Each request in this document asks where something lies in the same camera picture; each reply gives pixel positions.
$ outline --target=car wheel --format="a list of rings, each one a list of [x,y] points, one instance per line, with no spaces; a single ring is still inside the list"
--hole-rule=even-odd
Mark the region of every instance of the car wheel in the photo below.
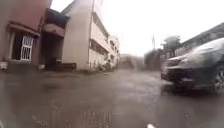
[[[212,81],[213,91],[216,94],[221,94],[224,90],[224,67],[219,66],[213,76]]]

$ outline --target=road surface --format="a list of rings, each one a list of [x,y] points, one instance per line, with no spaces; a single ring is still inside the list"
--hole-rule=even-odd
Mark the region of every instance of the road surface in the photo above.
[[[222,95],[173,90],[158,72],[1,74],[0,92],[5,128],[224,127]]]

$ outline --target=overcast sky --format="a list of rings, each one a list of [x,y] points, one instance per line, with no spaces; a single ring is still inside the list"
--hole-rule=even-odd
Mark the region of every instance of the overcast sky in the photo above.
[[[61,11],[73,0],[53,0]],[[172,35],[185,41],[224,22],[222,0],[104,0],[103,22],[121,44],[121,53],[144,55]]]

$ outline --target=tree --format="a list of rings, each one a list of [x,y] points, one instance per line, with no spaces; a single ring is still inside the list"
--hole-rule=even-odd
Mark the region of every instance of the tree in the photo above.
[[[180,36],[169,36],[164,41],[166,42],[164,45],[166,48],[175,49],[180,45]]]

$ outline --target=parked car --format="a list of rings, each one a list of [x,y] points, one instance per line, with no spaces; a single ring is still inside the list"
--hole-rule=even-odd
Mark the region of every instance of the parked car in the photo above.
[[[221,93],[224,88],[224,38],[168,59],[161,67],[161,78],[173,82],[176,87],[209,88]]]

